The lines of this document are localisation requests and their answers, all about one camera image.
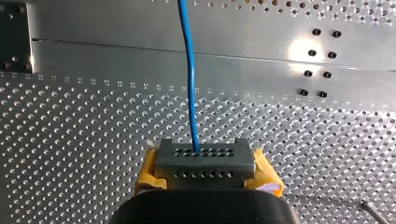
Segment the black object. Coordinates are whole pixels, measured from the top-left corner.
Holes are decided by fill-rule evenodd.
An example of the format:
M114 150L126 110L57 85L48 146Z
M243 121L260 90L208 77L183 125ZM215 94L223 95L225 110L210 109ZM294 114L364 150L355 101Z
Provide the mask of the black object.
M300 90L300 95L302 95L302 96L307 96L307 95L308 95L308 91L306 91L306 90Z
M241 189L254 176L253 153L247 139L234 144L191 144L161 141L155 159L155 176L165 178L169 189Z
M26 4L0 2L0 70L32 73Z
M327 97L327 92L326 91L320 91L318 93L318 96L320 96L321 98L326 98Z
M314 50L314 49L311 49L311 50L308 51L308 55L314 57L314 56L317 55L317 51Z
M312 31L312 35L320 35L321 34L321 30L320 29L314 29Z
M367 202L361 204L361 208L366 210L379 224L389 224L375 209Z
M330 51L330 52L327 54L327 56L328 56L329 58L331 58L331 59L334 59L334 58L337 57L337 54L336 54L335 52Z
M312 75L313 75L313 73L311 71L309 71L309 70L306 70L304 72L304 76L306 76L306 77L312 77Z
M247 189L155 190L123 204L110 224L298 224L276 196Z
M323 76L326 77L326 78L331 78L331 77L332 77L332 73L330 73L330 72L324 72L324 73L323 73Z
M332 32L332 36L335 38L339 38L341 36L341 32L340 31L334 31Z

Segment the black base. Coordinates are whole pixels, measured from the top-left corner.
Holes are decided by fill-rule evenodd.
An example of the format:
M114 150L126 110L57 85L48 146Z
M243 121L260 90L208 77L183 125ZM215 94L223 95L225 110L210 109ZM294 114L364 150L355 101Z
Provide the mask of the black base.
M281 199L257 190L157 190L133 197L110 224L297 224Z

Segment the perforated metal sheet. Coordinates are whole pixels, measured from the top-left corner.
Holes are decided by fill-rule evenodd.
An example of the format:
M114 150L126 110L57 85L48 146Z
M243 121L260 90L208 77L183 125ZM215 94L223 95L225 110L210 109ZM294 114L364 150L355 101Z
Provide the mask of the perforated metal sheet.
M374 223L361 200L396 223L395 3L189 3L200 139L263 147L303 223ZM37 74L0 78L0 217L107 223L148 140L190 141L176 0L32 0L29 12Z
M160 60L158 52L135 49L35 47L42 74L1 78L4 217L9 223L106 223L133 195L148 140L190 141L184 81L155 84L166 83L155 77L173 78L165 74L177 71L164 59L178 64L174 57L183 55L164 53ZM64 54L58 58L59 51ZM146 53L160 57L152 59L162 76L138 60L131 74L112 69L124 64L118 55L145 60ZM80 63L59 65L72 55ZM107 55L114 59L106 65L111 75L99 71L103 66L90 73ZM358 209L361 200L395 221L394 112L212 91L220 90L202 85L198 93L201 141L245 137L252 147L263 147L304 223L372 223Z

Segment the aluminum panel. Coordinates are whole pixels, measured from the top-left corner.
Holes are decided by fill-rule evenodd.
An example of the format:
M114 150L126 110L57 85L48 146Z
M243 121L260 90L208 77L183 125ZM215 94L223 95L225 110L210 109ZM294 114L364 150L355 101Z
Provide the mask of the aluminum panel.
M184 50L175 0L32 0L30 4L35 38ZM199 0L188 5L199 53L396 68L391 1ZM312 35L314 28L322 34ZM342 32L340 38L332 37L335 30ZM308 56L310 49L317 56ZM328 58L330 51L337 53L335 59Z

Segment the hole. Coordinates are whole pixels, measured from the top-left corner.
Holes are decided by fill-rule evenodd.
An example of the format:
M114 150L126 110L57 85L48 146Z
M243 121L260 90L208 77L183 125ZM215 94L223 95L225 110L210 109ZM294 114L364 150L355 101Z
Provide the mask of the hole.
M188 171L183 172L183 177L189 177L189 176L190 176L190 172Z
M207 171L202 171L201 172L201 177L202 178L207 178Z
M212 178L213 178L213 177L216 177L216 171L211 171L210 174L209 174L209 176L212 177Z
M198 176L199 176L198 171L192 171L192 172L191 172L191 176L192 176L193 178L198 177Z

